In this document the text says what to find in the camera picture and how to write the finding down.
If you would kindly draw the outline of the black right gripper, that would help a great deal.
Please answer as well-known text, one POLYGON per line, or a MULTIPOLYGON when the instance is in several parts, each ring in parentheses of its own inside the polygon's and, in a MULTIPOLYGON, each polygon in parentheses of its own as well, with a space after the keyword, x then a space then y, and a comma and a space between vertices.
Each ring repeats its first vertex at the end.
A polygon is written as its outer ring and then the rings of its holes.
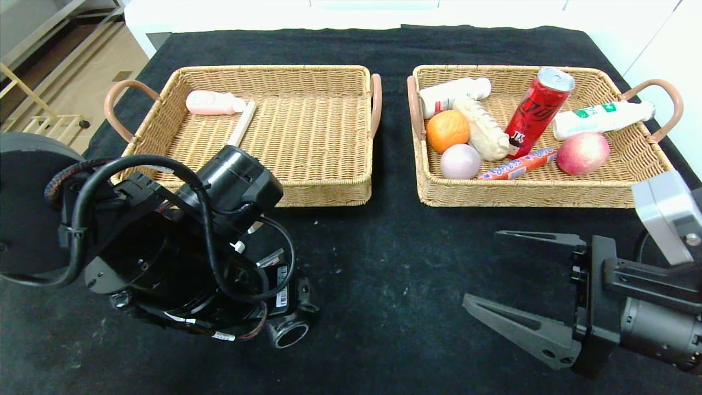
MULTIPOLYGON (((529 255, 584 252, 577 234, 499 230, 500 251, 529 255)), ((616 241, 594 236, 577 280, 574 333, 564 323, 472 294, 467 313, 554 370, 595 379, 623 347, 700 376, 700 263, 655 267, 617 255, 616 241)))

